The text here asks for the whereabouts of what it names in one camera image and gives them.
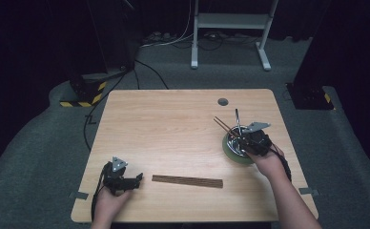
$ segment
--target human arm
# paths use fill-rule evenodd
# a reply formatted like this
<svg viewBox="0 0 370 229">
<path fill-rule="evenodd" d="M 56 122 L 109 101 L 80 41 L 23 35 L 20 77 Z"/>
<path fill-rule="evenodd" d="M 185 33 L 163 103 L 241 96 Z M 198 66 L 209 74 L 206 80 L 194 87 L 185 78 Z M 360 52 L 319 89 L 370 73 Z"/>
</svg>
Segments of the human arm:
<svg viewBox="0 0 370 229">
<path fill-rule="evenodd" d="M 275 144 L 271 148 L 280 155 L 284 155 Z M 266 156 L 255 156 L 248 153 L 248 156 L 271 184 L 282 229 L 321 228 L 298 191 L 289 181 L 280 159 L 275 153 L 269 152 Z"/>
<path fill-rule="evenodd" d="M 119 197 L 112 195 L 107 187 L 100 189 L 96 205 L 92 229 L 111 228 L 113 219 L 122 209 L 125 202 L 131 197 L 133 190 L 127 190 Z"/>
</svg>

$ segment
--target black cable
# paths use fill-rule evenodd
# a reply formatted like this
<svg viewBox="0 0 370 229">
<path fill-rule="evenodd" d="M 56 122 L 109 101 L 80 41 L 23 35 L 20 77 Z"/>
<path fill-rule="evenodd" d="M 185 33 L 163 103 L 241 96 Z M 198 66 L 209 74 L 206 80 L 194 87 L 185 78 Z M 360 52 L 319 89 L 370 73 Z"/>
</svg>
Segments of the black cable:
<svg viewBox="0 0 370 229">
<path fill-rule="evenodd" d="M 93 194 L 92 203 L 91 203 L 91 219 L 92 219 L 92 221 L 93 221 L 93 218 L 94 218 L 94 215 L 95 215 L 95 206 L 96 206 L 96 202 L 97 202 L 97 199 L 98 199 L 98 194 L 105 187 L 105 186 L 102 186 L 101 189 L 99 189 L 99 186 L 101 186 L 102 177 L 105 174 L 105 168 L 106 167 L 107 167 L 107 165 L 104 165 L 104 167 L 102 168 L 101 175 L 99 176 L 99 180 L 98 180 L 98 185 L 96 186 L 95 193 Z"/>
<path fill-rule="evenodd" d="M 85 120 L 85 123 L 84 123 L 84 129 L 83 129 L 83 134 L 84 134 L 84 140 L 85 140 L 85 144 L 87 145 L 87 148 L 88 150 L 90 151 L 91 150 L 91 147 L 90 147 L 90 144 L 88 143 L 88 139 L 87 139 L 87 133 L 86 133 L 86 129 L 87 129 L 87 123 L 90 119 L 90 117 L 92 117 L 92 113 L 93 111 L 95 110 L 95 108 L 98 107 L 98 105 L 102 102 L 102 100 L 104 100 L 105 97 L 107 97 L 110 92 L 120 83 L 120 81 L 122 81 L 122 79 L 125 77 L 126 74 L 122 75 L 122 77 L 117 81 L 117 83 L 115 83 L 113 85 L 113 87 L 111 88 L 110 91 L 108 91 L 93 107 L 92 107 L 92 110 L 90 111 L 90 113 L 87 115 L 87 118 Z"/>
<path fill-rule="evenodd" d="M 218 44 L 218 46 L 217 47 L 214 47 L 214 48 L 212 48 L 212 49 L 206 49 L 206 48 L 204 48 L 203 46 L 201 46 L 200 44 L 197 44 L 197 46 L 200 48 L 200 49 L 202 49 L 203 51 L 214 51 L 214 50 L 217 50 L 218 48 L 220 48 L 221 47 L 221 45 L 223 44 L 223 39 L 219 36 L 218 37 L 218 40 L 220 40 L 220 43 Z"/>
<path fill-rule="evenodd" d="M 114 73 L 112 75 L 102 77 L 102 78 L 97 78 L 97 79 L 85 79 L 86 83 L 97 83 L 97 82 L 105 82 L 111 79 L 119 78 L 122 75 L 127 74 L 127 72 L 120 72 L 120 73 Z"/>
<path fill-rule="evenodd" d="M 150 66 L 148 66 L 147 64 L 144 64 L 144 63 L 142 63 L 142 62 L 140 62 L 140 61 L 138 61 L 138 60 L 135 60 L 135 62 L 137 62 L 137 63 L 139 63 L 139 64 L 141 64 L 141 65 L 144 65 L 144 66 L 146 66 L 147 68 L 151 69 L 153 72 L 155 72 L 155 73 L 158 75 L 158 77 L 160 78 L 161 82 L 164 84 L 165 88 L 166 88 L 167 90 L 169 90 L 169 88 L 168 88 L 167 84 L 165 83 L 164 79 L 161 77 L 161 75 L 160 75 L 160 74 L 159 74 L 155 69 L 153 69 L 152 67 L 150 67 Z"/>
<path fill-rule="evenodd" d="M 240 45 L 254 43 L 259 39 L 259 37 L 256 37 L 254 40 L 247 42 L 247 40 L 250 39 L 250 38 L 253 38 L 253 37 L 249 37 L 249 36 L 244 36 L 244 37 L 230 36 L 230 37 L 225 37 L 223 39 L 224 40 L 227 40 L 227 39 L 244 39 L 243 41 L 227 41 L 227 42 L 224 42 L 224 44 L 240 44 Z"/>
<path fill-rule="evenodd" d="M 290 181 L 292 181 L 292 172 L 290 171 L 289 164 L 288 164 L 288 162 L 287 162 L 286 158 L 285 158 L 284 156 L 282 156 L 282 155 L 279 153 L 279 151 L 278 151 L 278 146 L 277 146 L 277 145 L 275 145 L 274 143 L 272 143 L 272 145 L 274 145 L 274 147 L 275 147 L 275 150 L 273 150 L 271 147 L 264 146 L 264 145 L 262 145 L 261 143 L 256 142 L 256 141 L 254 141 L 254 140 L 252 140 L 252 139 L 250 139 L 250 140 L 251 140 L 254 144 L 259 145 L 259 146 L 261 146 L 261 147 L 263 147 L 263 148 L 266 148 L 267 150 L 269 150 L 269 151 L 273 152 L 273 153 L 274 153 L 274 154 L 279 158 L 280 162 L 282 163 L 283 168 L 284 168 L 285 173 L 286 173 L 286 176 L 288 177 L 288 179 L 289 179 Z"/>
<path fill-rule="evenodd" d="M 177 46 L 175 44 L 172 44 L 172 46 L 176 47 L 177 49 L 181 49 L 181 50 L 189 49 L 189 48 L 192 47 L 192 41 L 191 42 L 189 42 L 189 41 L 187 41 L 187 42 L 181 42 L 181 43 L 191 43 L 191 45 L 190 46 L 186 46 L 186 47 L 179 47 L 179 46 Z"/>
<path fill-rule="evenodd" d="M 137 72 L 135 71 L 135 69 L 134 69 L 134 76 L 135 76 L 135 80 L 137 81 L 137 89 L 140 90 L 140 84 L 138 82 L 138 76 L 137 76 Z"/>
<path fill-rule="evenodd" d="M 283 93 L 282 93 L 282 97 L 283 97 L 283 100 L 284 101 L 289 101 L 289 100 L 292 100 L 292 97 L 290 96 L 290 93 L 289 93 L 289 98 L 287 98 L 285 95 L 286 93 L 289 93 L 289 90 L 285 90 Z"/>
<path fill-rule="evenodd" d="M 175 37 L 174 40 L 172 40 L 170 42 L 167 42 L 167 43 L 143 45 L 140 48 L 142 48 L 142 47 L 150 47 L 150 46 L 158 46 L 158 45 L 171 45 L 173 43 L 176 43 L 178 41 L 181 41 L 182 38 L 185 36 L 186 32 L 188 31 L 188 28 L 190 26 L 191 14 L 192 14 L 192 0 L 189 0 L 189 13 L 188 13 L 187 25 L 186 25 L 185 31 L 182 33 L 182 35 L 179 38 L 176 39 L 176 37 Z"/>
</svg>

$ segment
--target gray carpet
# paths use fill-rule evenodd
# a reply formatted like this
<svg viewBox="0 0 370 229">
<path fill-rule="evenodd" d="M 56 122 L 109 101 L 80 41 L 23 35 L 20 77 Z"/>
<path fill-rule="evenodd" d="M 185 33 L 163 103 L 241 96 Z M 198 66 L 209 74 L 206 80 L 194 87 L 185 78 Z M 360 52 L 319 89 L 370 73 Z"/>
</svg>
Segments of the gray carpet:
<svg viewBox="0 0 370 229">
<path fill-rule="evenodd" d="M 314 200 L 323 228 L 370 228 L 370 161 L 353 134 L 337 93 L 331 87 L 324 88 L 336 106 L 333 111 L 296 110 L 284 85 L 293 81 L 309 44 L 269 40 L 270 72 L 262 69 L 253 43 L 199 50 L 197 70 L 190 69 L 189 48 L 142 48 L 137 59 L 158 71 L 170 89 L 271 89 L 307 182 L 320 193 Z M 201 41 L 200 45 L 212 49 L 217 43 Z M 141 90 L 165 89 L 150 69 L 136 64 L 135 70 Z M 117 79 L 110 80 L 106 90 L 115 82 Z M 68 88 L 65 82 L 51 91 L 50 107 L 15 136 L 0 158 L 0 228 L 90 227 L 71 220 L 74 200 L 69 195 L 78 190 L 89 156 L 83 126 L 91 108 L 60 107 L 58 101 Z M 115 89 L 137 89 L 134 73 L 128 73 Z M 90 145 L 104 105 L 105 101 L 93 113 L 96 124 L 87 126 Z M 272 223 L 272 227 L 278 228 L 278 224 Z"/>
</svg>

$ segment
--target hazard tape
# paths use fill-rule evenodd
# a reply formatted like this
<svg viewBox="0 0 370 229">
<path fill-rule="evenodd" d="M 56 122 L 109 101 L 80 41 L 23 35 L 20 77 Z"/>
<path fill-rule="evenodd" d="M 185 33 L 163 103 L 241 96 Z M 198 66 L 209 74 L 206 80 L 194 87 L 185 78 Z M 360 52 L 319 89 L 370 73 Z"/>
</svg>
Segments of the hazard tape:
<svg viewBox="0 0 370 229">
<path fill-rule="evenodd" d="M 89 101 L 60 101 L 62 107 L 91 107 L 98 103 L 102 98 L 102 93 L 107 85 L 103 82 L 99 85 L 96 96 L 93 97 L 92 102 Z"/>
</svg>

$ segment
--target hole in table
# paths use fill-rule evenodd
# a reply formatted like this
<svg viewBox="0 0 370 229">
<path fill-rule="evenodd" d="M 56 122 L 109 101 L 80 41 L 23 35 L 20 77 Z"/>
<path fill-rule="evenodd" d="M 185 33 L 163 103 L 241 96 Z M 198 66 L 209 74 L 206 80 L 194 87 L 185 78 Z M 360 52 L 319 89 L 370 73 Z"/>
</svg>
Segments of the hole in table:
<svg viewBox="0 0 370 229">
<path fill-rule="evenodd" d="M 227 106 L 227 104 L 229 104 L 229 100 L 227 100 L 227 98 L 220 98 L 217 103 L 220 105 L 220 106 Z"/>
</svg>

